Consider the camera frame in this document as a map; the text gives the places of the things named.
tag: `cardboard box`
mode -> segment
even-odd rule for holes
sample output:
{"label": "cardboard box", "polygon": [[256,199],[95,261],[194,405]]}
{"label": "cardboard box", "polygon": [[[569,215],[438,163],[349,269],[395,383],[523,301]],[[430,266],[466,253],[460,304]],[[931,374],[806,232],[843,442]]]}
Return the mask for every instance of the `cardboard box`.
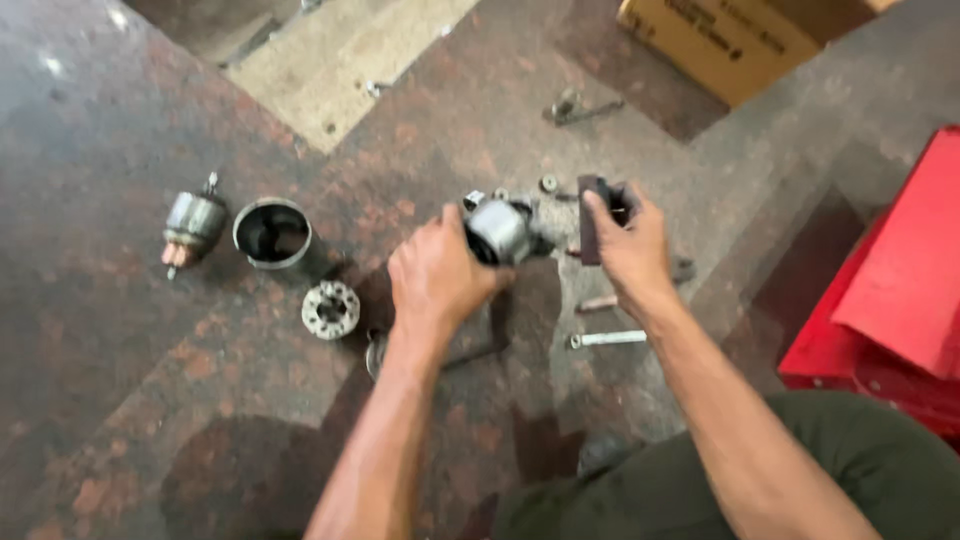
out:
{"label": "cardboard box", "polygon": [[617,20],[731,107],[821,49],[763,0],[625,0]]}

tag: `hand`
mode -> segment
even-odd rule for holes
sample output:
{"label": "hand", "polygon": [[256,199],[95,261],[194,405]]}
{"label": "hand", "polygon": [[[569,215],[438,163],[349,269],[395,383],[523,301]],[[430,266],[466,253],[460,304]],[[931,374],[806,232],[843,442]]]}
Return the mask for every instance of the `hand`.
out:
{"label": "hand", "polygon": [[394,288],[395,328],[429,331],[441,339],[449,339],[471,313],[515,277],[511,268],[492,268],[477,261],[467,247],[456,205],[445,205],[443,219],[431,219],[400,244],[387,268]]}
{"label": "hand", "polygon": [[620,306],[640,316],[650,303],[676,297],[670,280],[663,212],[636,184],[612,186],[611,197],[619,199],[628,212],[629,221],[624,227],[613,221],[596,193],[585,192],[584,202],[593,215],[600,259],[616,288]]}

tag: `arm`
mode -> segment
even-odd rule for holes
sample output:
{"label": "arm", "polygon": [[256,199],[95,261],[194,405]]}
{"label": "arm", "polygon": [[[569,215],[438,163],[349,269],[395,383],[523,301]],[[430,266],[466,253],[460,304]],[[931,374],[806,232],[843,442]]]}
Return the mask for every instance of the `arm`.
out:
{"label": "arm", "polygon": [[473,258],[454,205],[400,245],[388,268],[396,322],[383,368],[310,519],[308,540],[410,538],[420,449],[447,345],[513,278]]}
{"label": "arm", "polygon": [[744,540],[880,536],[793,438],[686,309],[670,282],[663,214],[639,189],[620,191],[624,229],[585,195],[620,304],[647,331],[684,412],[720,508]]}

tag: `forearm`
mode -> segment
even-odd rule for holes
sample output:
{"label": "forearm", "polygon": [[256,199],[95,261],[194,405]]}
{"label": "forearm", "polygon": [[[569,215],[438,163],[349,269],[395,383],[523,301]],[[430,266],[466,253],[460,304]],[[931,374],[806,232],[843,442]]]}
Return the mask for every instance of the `forearm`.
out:
{"label": "forearm", "polygon": [[376,387],[314,511],[306,539],[409,538],[420,449],[448,337],[390,334]]}
{"label": "forearm", "polygon": [[744,540],[879,536],[697,324],[679,297],[635,304],[711,488]]}

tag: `olive green pants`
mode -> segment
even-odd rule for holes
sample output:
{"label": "olive green pants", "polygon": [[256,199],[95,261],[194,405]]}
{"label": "olive green pants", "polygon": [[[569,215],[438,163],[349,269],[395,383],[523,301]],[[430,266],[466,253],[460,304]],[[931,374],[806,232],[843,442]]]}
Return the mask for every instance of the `olive green pants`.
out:
{"label": "olive green pants", "polygon": [[[907,416],[848,393],[768,399],[885,540],[960,538],[960,459]],[[493,540],[733,539],[689,433],[586,478],[501,497]]]}

